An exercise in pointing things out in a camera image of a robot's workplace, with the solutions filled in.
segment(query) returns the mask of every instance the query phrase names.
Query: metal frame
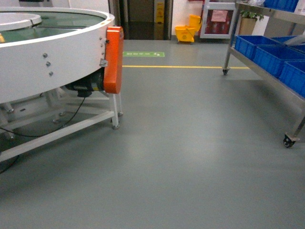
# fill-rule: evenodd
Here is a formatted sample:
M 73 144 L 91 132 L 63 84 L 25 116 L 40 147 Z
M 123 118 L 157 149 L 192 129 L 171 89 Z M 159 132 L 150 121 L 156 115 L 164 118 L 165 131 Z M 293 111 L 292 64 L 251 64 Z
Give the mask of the metal frame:
M 45 100 L 45 106 L 41 105 L 41 100 Z M 31 109 L 33 111 L 31 114 L 9 114 L 5 109 L 0 109 L 0 125 L 8 130 L 14 130 L 18 127 L 32 124 L 51 116 L 54 117 L 53 122 L 57 123 L 56 121 L 58 121 L 60 116 L 66 112 L 74 113 L 81 101 L 82 98 L 65 93 L 62 89 L 58 88 L 44 93 L 44 98 L 37 96 L 34 99 L 26 99 L 20 103 L 11 104 L 13 108 L 16 107 L 15 112 L 17 112 L 18 108 L 20 107 L 37 107 L 36 110 Z M 45 145 L 49 142 L 55 141 L 61 137 L 67 136 L 106 119 L 112 119 L 113 129 L 119 128 L 119 116 L 123 114 L 121 94 L 106 94 L 102 92 L 99 93 L 97 97 L 86 98 L 85 101 L 86 102 L 83 103 L 83 106 L 78 112 L 83 114 L 91 114 L 92 117 L 64 127 L 48 135 L 35 138 L 34 140 L 28 141 L 19 146 L 2 151 L 0 152 L 0 162 Z M 14 139 L 14 134 L 8 132 L 6 133 L 8 139 Z
M 105 59 L 106 30 L 114 25 L 114 16 L 95 10 L 67 8 L 13 7 L 0 8 L 0 11 L 70 12 L 105 18 L 96 25 L 60 35 L 0 44 L 2 128 L 12 131 L 50 117 L 56 124 L 66 112 L 75 113 L 82 98 L 78 98 L 76 92 L 65 91 L 63 86 L 100 69 Z M 93 92 L 85 101 L 78 112 L 89 114 L 90 118 L 2 151 L 0 162 L 106 119 L 112 120 L 113 129 L 119 128 L 120 94 Z M 0 130 L 1 133 L 8 139 L 14 138 L 13 133 Z
M 257 12 L 269 17 L 274 17 L 277 19 L 282 19 L 285 21 L 290 21 L 292 22 L 292 26 L 290 31 L 288 32 L 288 35 L 291 35 L 293 32 L 293 29 L 295 27 L 295 24 L 303 24 L 305 25 L 305 16 L 300 15 L 300 14 L 295 14 L 292 12 L 287 12 L 287 11 L 282 11 L 282 10 L 274 10 L 274 9 L 269 9 L 269 8 L 264 8 L 264 7 L 256 7 L 256 6 L 250 6 L 246 3 L 236 3 L 236 9 L 237 9 L 237 15 L 240 14 L 241 10 L 249 10 L 252 12 Z M 305 98 L 297 94 L 295 91 L 291 90 L 289 87 L 287 87 L 285 84 L 280 82 L 278 79 L 276 79 L 274 76 L 269 74 L 267 71 L 262 69 L 260 66 L 246 58 L 244 55 L 239 53 L 233 48 L 233 42 L 234 42 L 234 36 L 236 33 L 236 28 L 238 24 L 239 17 L 236 17 L 234 20 L 234 26 L 229 42 L 229 47 L 226 55 L 226 59 L 224 62 L 224 67 L 223 67 L 223 73 L 224 75 L 227 75 L 227 72 L 230 70 L 228 67 L 229 60 L 230 60 L 230 55 L 232 54 L 235 56 L 237 59 L 239 59 L 241 62 L 243 62 L 246 66 L 248 66 L 252 71 L 254 71 L 256 74 L 261 76 L 266 82 L 268 82 L 271 86 L 273 86 L 276 90 L 280 91 L 281 94 L 288 100 L 288 101 L 293 101 L 295 104 L 297 104 L 302 112 L 295 122 L 293 128 L 291 129 L 290 132 L 285 133 L 285 138 L 284 138 L 284 145 L 288 148 L 291 147 L 296 141 L 300 140 L 297 136 L 300 133 L 301 129 L 303 128 L 305 124 Z
M 233 17 L 230 25 L 229 34 L 205 34 L 206 21 L 208 17 L 209 10 L 233 10 Z M 215 39 L 229 39 L 231 37 L 231 33 L 233 30 L 233 21 L 236 18 L 236 8 L 234 2 L 210 2 L 210 0 L 206 0 L 203 7 L 203 15 L 202 15 L 202 28 L 200 33 L 200 38 L 215 38 Z

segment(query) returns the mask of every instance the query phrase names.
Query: gray epoxy floor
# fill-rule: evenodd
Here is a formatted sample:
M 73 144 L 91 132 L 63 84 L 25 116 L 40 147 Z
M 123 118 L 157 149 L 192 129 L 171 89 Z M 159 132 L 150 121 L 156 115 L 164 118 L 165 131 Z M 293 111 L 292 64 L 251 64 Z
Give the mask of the gray epoxy floor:
M 165 57 L 123 64 L 222 66 L 226 48 L 126 41 Z M 0 176 L 1 229 L 305 228 L 305 144 L 282 143 L 299 111 L 256 74 L 124 67 L 122 104 L 119 130 L 91 126 Z

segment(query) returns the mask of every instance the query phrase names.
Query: stainless steel shelf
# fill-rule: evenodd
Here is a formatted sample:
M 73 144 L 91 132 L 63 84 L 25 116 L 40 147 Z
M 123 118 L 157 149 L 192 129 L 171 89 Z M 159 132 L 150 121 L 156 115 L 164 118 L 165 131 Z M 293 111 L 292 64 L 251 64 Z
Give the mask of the stainless steel shelf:
M 283 10 L 275 10 L 275 9 L 269 9 L 269 8 L 264 8 L 264 7 L 257 7 L 257 6 L 251 6 L 246 3 L 240 3 L 237 2 L 235 4 L 237 8 L 237 14 L 240 13 L 241 10 L 249 10 L 252 12 L 260 13 L 265 16 L 289 21 L 295 24 L 302 24 L 305 25 L 305 16 L 301 14 L 296 14 L 292 12 L 287 12 Z M 285 138 L 283 140 L 284 146 L 289 148 L 293 146 L 293 144 L 298 141 L 298 134 L 302 130 L 302 128 L 305 125 L 305 98 L 300 96 L 298 93 L 287 87 L 285 84 L 280 82 L 278 79 L 276 79 L 274 76 L 269 74 L 267 71 L 262 69 L 260 66 L 255 64 L 253 61 L 249 60 L 246 58 L 244 55 L 242 55 L 240 52 L 236 51 L 233 48 L 233 42 L 234 42 L 234 37 L 235 37 L 235 32 L 237 28 L 237 24 L 239 21 L 239 17 L 236 17 L 234 20 L 234 25 L 233 25 L 233 31 L 231 34 L 231 39 L 229 43 L 229 47 L 227 50 L 227 55 L 226 59 L 224 62 L 224 67 L 223 67 L 223 72 L 224 75 L 228 73 L 228 64 L 230 60 L 230 55 L 232 54 L 235 56 L 238 60 L 243 62 L 246 66 L 248 66 L 252 71 L 254 71 L 256 74 L 261 76 L 267 83 L 269 83 L 273 88 L 275 88 L 277 91 L 279 91 L 282 95 L 282 97 L 289 103 L 294 103 L 298 105 L 302 112 L 298 119 L 295 122 L 295 125 L 293 126 L 292 130 L 289 133 L 285 133 Z
M 234 48 L 230 48 L 229 52 L 235 56 L 238 60 L 243 62 L 247 67 L 249 67 L 253 72 L 258 74 L 263 80 L 268 82 L 272 87 L 274 87 L 276 90 L 280 91 L 286 100 L 293 101 L 294 103 L 298 104 L 299 107 L 305 106 L 305 100 L 302 96 L 300 96 L 298 93 L 287 87 L 285 84 L 283 84 L 281 81 L 276 79 L 273 75 L 262 69 L 260 66 L 258 66 L 256 63 L 242 55 L 240 52 L 236 51 Z
M 302 14 L 292 13 L 283 10 L 275 10 L 266 7 L 251 6 L 246 3 L 236 3 L 236 8 L 240 10 L 249 10 L 260 13 L 268 17 L 277 18 L 285 21 L 290 21 L 296 24 L 305 25 L 305 16 Z

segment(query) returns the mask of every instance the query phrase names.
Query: blue plastic crate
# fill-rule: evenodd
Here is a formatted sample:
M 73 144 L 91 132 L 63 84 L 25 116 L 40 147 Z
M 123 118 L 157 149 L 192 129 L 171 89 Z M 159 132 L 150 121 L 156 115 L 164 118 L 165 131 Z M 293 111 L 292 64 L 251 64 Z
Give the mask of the blue plastic crate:
M 282 44 L 264 36 L 236 36 L 235 49 L 250 60 L 253 60 L 257 46 L 268 45 Z
M 305 98 L 305 62 L 285 62 L 279 80 Z
M 295 49 L 295 50 L 305 54 L 305 44 L 293 45 L 293 46 L 290 46 L 290 48 Z
M 305 60 L 305 54 L 295 51 L 287 46 L 257 47 L 254 62 L 278 78 L 282 72 L 285 61 Z
M 298 0 L 266 0 L 264 2 L 265 7 L 294 12 Z
M 271 39 L 272 40 L 276 40 L 277 42 L 280 42 L 280 43 L 284 43 L 286 42 L 287 40 L 290 40 L 291 38 L 294 38 L 296 36 L 286 36 L 286 37 L 272 37 Z

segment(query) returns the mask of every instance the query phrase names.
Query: white machine frame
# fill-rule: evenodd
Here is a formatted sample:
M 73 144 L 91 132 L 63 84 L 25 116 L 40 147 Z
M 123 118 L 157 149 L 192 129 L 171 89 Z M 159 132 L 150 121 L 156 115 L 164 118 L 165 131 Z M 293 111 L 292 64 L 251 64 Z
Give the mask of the white machine frame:
M 105 64 L 106 31 L 113 26 L 114 16 L 93 10 L 67 8 L 0 8 L 2 12 L 50 11 L 72 12 L 101 16 L 101 23 L 61 35 L 28 41 L 0 43 L 0 126 L 7 130 L 75 112 L 81 98 L 66 93 L 62 86 L 81 79 Z M 40 147 L 51 141 L 84 129 L 106 119 L 113 129 L 119 127 L 122 115 L 121 95 L 94 92 L 98 96 L 86 98 L 79 113 L 91 114 L 78 123 L 35 138 L 19 146 L 0 152 L 0 162 Z M 23 114 L 20 108 L 27 107 Z M 7 138 L 14 134 L 5 132 Z

